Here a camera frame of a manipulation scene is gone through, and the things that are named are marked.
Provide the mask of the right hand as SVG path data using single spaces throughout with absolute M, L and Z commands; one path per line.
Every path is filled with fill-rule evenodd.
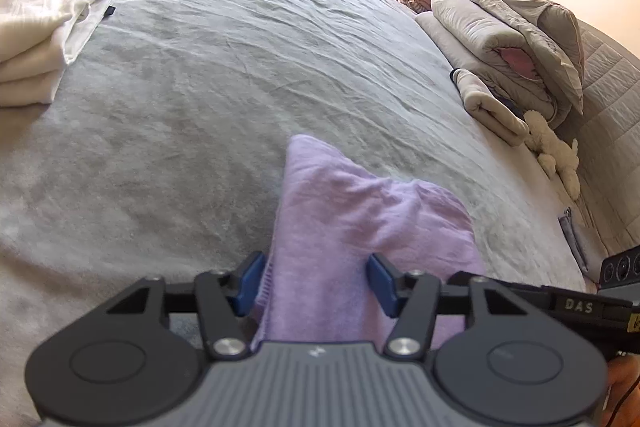
M 608 362 L 608 403 L 601 426 L 639 427 L 639 357 L 625 355 Z

